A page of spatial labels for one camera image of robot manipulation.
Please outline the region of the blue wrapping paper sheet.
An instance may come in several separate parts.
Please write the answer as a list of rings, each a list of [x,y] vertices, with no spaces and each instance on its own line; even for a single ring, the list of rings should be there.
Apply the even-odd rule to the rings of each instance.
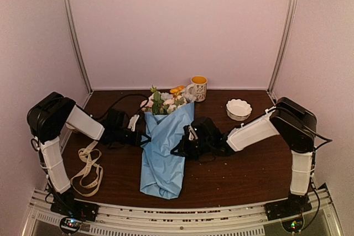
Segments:
[[[178,198],[183,185],[185,158],[172,155],[194,120],[195,105],[188,103],[171,114],[145,113],[146,133],[151,141],[142,146],[140,192],[166,200]]]

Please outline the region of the white flower stem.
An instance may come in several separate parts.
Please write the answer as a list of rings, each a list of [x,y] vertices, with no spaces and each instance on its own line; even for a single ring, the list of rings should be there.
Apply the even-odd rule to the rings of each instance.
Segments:
[[[165,111],[166,114],[171,114],[175,110],[181,108],[186,104],[187,104],[186,99],[183,96],[179,95],[177,97],[173,97],[171,99],[164,101],[163,110]]]

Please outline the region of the orange flower stem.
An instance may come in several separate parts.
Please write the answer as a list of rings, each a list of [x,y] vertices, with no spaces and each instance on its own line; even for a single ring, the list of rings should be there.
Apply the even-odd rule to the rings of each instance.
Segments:
[[[185,89],[185,86],[184,85],[180,85],[180,86],[177,86],[177,87],[174,87],[172,89],[170,89],[170,93],[174,96],[178,96],[182,93],[182,91]]]

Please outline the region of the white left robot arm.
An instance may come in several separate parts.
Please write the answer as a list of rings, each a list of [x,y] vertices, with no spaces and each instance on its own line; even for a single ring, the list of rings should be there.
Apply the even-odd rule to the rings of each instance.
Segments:
[[[182,97],[163,97],[162,114],[144,114],[145,130],[137,129],[140,116],[132,116],[123,125],[125,113],[110,107],[100,118],[86,113],[76,102],[53,92],[30,109],[27,122],[32,134],[32,147],[40,156],[49,185],[59,194],[75,190],[84,197],[95,195],[103,179],[103,167],[97,158],[97,145],[113,143],[138,146],[143,149],[140,191],[163,199],[178,198],[183,184],[185,160],[173,155],[172,149],[183,136],[183,128],[194,118],[195,106]],[[62,157],[60,136],[64,128],[82,133],[91,143],[79,150],[85,167],[76,175],[80,180],[96,174],[87,185],[74,185],[68,177]]]

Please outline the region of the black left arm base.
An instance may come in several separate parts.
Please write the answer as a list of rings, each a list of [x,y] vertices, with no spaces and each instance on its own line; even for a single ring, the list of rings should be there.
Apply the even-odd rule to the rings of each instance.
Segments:
[[[50,210],[63,216],[72,217],[80,221],[94,222],[96,220],[99,205],[90,202],[78,201],[74,190],[68,189],[63,193],[54,191],[54,200]]]

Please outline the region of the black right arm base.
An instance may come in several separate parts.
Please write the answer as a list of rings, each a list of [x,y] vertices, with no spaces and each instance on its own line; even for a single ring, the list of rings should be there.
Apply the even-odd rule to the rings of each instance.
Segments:
[[[291,192],[288,193],[286,199],[268,202],[264,205],[264,208],[269,221],[299,216],[304,211],[312,210],[308,193],[296,195]]]

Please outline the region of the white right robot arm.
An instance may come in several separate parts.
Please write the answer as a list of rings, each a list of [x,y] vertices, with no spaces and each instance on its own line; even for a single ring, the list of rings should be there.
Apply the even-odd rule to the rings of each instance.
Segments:
[[[231,156],[244,148],[270,137],[280,135],[292,154],[290,194],[284,210],[294,215],[305,205],[312,159],[315,152],[317,118],[289,98],[280,98],[275,106],[266,109],[247,124],[241,124],[223,134],[209,117],[198,117],[183,127],[184,135],[171,150],[172,155],[197,160],[204,153]]]

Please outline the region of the white mug yellow inside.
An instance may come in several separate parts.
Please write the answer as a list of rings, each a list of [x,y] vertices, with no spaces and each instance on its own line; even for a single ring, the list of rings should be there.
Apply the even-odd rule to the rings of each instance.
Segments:
[[[204,76],[193,76],[191,84],[186,87],[185,92],[195,96],[196,102],[204,101],[207,94],[207,78]]]

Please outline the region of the white scalloped bowl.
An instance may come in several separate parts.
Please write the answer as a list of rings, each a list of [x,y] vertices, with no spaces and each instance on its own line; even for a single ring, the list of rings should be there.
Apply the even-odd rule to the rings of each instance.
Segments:
[[[231,99],[226,103],[227,115],[236,121],[246,120],[252,112],[251,105],[241,99]]]

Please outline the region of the small patterned cup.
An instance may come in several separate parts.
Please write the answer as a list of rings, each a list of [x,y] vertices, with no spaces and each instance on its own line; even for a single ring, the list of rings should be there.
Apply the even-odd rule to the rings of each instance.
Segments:
[[[76,128],[74,128],[73,126],[71,126],[71,125],[69,125],[69,124],[66,124],[66,127],[67,127],[70,131],[72,131],[73,133],[79,133],[79,131],[78,131]]]

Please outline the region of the left circuit board with LEDs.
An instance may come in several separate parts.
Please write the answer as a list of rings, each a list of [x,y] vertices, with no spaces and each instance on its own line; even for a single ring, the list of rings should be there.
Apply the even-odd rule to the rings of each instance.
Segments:
[[[64,217],[59,222],[59,228],[66,234],[72,234],[79,231],[82,226],[82,221],[72,217]]]

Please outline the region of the circuit board with leds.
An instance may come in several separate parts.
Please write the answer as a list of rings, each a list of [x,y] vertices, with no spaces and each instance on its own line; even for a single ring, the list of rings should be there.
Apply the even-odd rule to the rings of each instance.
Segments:
[[[79,231],[82,226],[82,221],[72,217],[64,217],[59,222],[59,228],[66,234],[72,234]]]
[[[283,229],[288,233],[297,233],[302,229],[303,225],[304,221],[299,219],[292,219],[282,222]]]

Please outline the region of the right circuit board with LEDs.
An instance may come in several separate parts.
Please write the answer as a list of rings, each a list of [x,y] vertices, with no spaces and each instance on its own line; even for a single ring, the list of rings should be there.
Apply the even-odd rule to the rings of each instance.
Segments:
[[[288,233],[297,233],[302,229],[303,225],[304,221],[299,219],[292,219],[282,222],[283,229]]]

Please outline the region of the aluminium front rail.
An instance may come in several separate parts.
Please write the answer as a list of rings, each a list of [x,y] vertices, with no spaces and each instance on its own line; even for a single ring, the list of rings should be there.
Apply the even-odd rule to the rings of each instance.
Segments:
[[[299,234],[285,230],[290,219],[305,220],[305,227],[315,216],[318,200],[310,192],[310,211],[302,216],[270,220],[266,203],[228,207],[163,209],[128,207],[97,203],[94,222],[82,222],[74,235],[343,235],[334,203],[327,189],[317,191],[320,209],[314,221]],[[62,215],[50,211],[46,191],[34,190],[29,213],[20,235],[65,235],[59,223]]]

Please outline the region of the left aluminium frame post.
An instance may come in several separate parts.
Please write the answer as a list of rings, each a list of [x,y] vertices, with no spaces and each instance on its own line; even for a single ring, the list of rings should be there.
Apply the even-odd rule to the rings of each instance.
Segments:
[[[77,36],[77,31],[75,27],[75,21],[74,21],[74,16],[72,13],[72,7],[71,7],[71,1],[70,0],[63,0],[64,4],[64,9],[65,9],[65,14],[66,14],[66,19],[67,19],[67,24],[69,27],[69,35],[70,35],[70,40],[72,43],[72,47],[74,50],[75,58],[79,67],[79,72],[82,77],[82,80],[84,82],[86,91],[88,94],[91,94],[93,92],[92,86],[90,84],[89,76],[85,67],[85,63],[82,57],[82,52],[79,44],[79,39]]]

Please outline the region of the aluminium frame post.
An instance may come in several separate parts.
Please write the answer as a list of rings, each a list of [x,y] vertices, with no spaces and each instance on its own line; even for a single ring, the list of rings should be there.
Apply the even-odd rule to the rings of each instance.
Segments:
[[[89,76],[85,67],[85,63],[82,57],[82,52],[79,44],[79,39],[77,36],[77,31],[75,27],[75,21],[74,21],[74,16],[72,13],[72,7],[71,7],[71,1],[70,0],[63,0],[64,4],[64,9],[65,9],[65,14],[66,14],[66,19],[67,19],[67,24],[69,27],[69,35],[70,35],[70,40],[72,43],[72,47],[74,50],[75,58],[79,67],[79,72],[82,77],[82,80],[84,82],[86,91],[88,94],[91,94],[93,92],[92,86],[90,84]]]
[[[285,23],[284,23],[284,27],[283,27],[282,37],[280,40],[280,46],[278,49],[273,73],[272,73],[272,76],[271,76],[271,79],[270,79],[270,82],[268,85],[268,89],[267,89],[268,94],[271,95],[272,97],[275,97],[275,95],[274,95],[275,85],[276,85],[277,79],[280,74],[280,69],[281,69],[283,60],[285,58],[285,53],[286,53],[286,49],[288,46],[291,28],[292,28],[292,25],[294,22],[297,5],[298,5],[298,0],[289,0],[288,1],[287,14],[285,16]]]

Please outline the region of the right aluminium frame post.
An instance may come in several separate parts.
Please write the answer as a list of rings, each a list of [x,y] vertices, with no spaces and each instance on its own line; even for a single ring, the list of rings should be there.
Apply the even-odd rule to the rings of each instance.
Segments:
[[[271,95],[272,97],[275,97],[275,95],[274,95],[275,85],[276,85],[277,79],[280,74],[280,69],[281,69],[283,60],[285,58],[285,53],[286,53],[286,49],[288,46],[291,28],[292,28],[292,25],[294,22],[297,5],[298,5],[298,0],[289,0],[288,1],[287,14],[285,16],[285,23],[284,23],[284,27],[283,27],[282,37],[280,40],[280,46],[278,49],[273,73],[272,73],[272,76],[271,76],[271,79],[270,79],[270,82],[268,85],[268,89],[267,89],[268,94]]]

